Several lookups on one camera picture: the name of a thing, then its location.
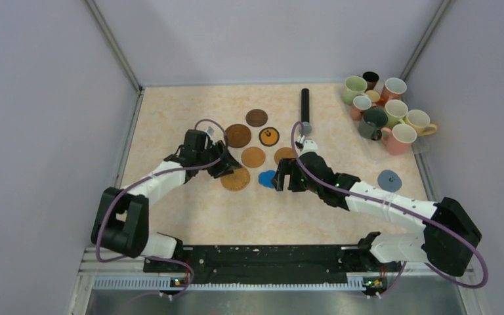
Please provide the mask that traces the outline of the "light wooden coaster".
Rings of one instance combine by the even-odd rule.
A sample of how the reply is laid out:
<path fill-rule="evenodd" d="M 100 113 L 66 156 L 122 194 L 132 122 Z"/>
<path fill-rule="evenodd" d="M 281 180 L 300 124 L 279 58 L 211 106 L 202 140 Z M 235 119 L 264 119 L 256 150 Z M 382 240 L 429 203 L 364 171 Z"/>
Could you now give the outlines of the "light wooden coaster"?
<path fill-rule="evenodd" d="M 274 162 L 275 164 L 279 164 L 281 159 L 293 159 L 294 153 L 292 148 L 290 147 L 282 147 L 279 148 L 274 154 Z"/>
<path fill-rule="evenodd" d="M 246 148 L 241 153 L 241 162 L 249 168 L 258 168 L 265 162 L 265 152 L 256 146 Z"/>

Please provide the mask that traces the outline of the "woven rattan coaster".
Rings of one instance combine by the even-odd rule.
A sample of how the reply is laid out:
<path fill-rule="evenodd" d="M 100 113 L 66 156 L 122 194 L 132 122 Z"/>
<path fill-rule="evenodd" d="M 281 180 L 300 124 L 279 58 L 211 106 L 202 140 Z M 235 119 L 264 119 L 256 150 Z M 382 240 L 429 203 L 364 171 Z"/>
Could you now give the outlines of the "woven rattan coaster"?
<path fill-rule="evenodd" d="M 226 190 L 237 192 L 243 190 L 250 183 L 250 174 L 245 167 L 242 167 L 221 177 L 220 182 Z"/>

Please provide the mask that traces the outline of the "blue flower coaster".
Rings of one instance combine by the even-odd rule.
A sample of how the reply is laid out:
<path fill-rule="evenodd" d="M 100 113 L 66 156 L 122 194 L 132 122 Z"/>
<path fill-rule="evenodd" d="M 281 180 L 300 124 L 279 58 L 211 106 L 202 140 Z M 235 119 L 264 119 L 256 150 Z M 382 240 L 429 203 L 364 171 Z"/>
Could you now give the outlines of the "blue flower coaster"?
<path fill-rule="evenodd" d="M 258 183 L 265 188 L 274 189 L 272 179 L 275 177 L 275 170 L 263 171 L 258 175 Z"/>

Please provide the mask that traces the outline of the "brown ringed wooden coaster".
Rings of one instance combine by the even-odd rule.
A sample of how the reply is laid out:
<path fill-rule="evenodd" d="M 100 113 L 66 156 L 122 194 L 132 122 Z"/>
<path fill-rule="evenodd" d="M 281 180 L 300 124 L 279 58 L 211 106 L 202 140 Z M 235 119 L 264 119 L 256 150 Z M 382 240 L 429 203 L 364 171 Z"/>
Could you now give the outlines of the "brown ringed wooden coaster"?
<path fill-rule="evenodd" d="M 226 129 L 228 145 L 231 148 L 243 148 L 251 141 L 251 130 L 243 124 L 233 124 Z"/>

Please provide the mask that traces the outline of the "dark brown coaster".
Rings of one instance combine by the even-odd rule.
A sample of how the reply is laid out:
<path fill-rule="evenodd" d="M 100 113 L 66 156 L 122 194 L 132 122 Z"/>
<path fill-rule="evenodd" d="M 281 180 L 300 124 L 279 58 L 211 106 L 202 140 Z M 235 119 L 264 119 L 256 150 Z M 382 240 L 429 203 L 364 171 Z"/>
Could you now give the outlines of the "dark brown coaster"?
<path fill-rule="evenodd" d="M 252 127 L 262 127 L 268 121 L 268 114 L 259 108 L 252 109 L 247 112 L 245 120 Z"/>

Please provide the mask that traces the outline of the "grey blue coaster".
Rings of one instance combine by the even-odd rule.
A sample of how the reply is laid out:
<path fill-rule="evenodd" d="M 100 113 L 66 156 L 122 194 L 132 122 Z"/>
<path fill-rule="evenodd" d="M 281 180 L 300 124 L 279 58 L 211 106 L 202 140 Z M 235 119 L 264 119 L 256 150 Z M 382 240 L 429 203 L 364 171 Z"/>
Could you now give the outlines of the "grey blue coaster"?
<path fill-rule="evenodd" d="M 377 177 L 377 183 L 382 190 L 387 192 L 397 192 L 401 189 L 402 179 L 392 170 L 385 169 Z"/>

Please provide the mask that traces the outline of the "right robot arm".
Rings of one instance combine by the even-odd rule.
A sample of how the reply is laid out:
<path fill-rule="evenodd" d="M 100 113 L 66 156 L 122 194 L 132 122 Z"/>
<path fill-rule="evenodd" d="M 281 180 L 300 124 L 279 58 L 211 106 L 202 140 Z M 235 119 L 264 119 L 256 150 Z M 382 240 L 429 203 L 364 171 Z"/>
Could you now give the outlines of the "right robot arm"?
<path fill-rule="evenodd" d="M 285 186 L 285 177 L 289 184 Z M 310 191 L 326 205 L 379 217 L 401 226 L 405 234 L 376 232 L 358 253 L 360 265 L 377 270 L 394 261 L 430 264 L 449 276 L 462 276 L 482 234 L 455 199 L 423 201 L 372 186 L 359 177 L 335 173 L 314 152 L 299 159 L 283 158 L 271 180 L 277 191 Z"/>

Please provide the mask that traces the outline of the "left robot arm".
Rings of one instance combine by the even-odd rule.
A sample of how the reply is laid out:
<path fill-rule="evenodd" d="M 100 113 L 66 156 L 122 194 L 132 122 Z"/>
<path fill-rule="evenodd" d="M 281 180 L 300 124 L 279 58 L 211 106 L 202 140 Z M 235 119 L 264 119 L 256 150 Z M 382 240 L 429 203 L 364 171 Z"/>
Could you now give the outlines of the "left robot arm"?
<path fill-rule="evenodd" d="M 183 144 L 149 175 L 124 188 L 105 189 L 91 241 L 123 257 L 159 257 L 165 269 L 176 271 L 184 263 L 184 253 L 177 249 L 181 241 L 150 231 L 150 207 L 201 170 L 218 179 L 240 168 L 223 141 L 214 142 L 205 131 L 189 129 Z"/>

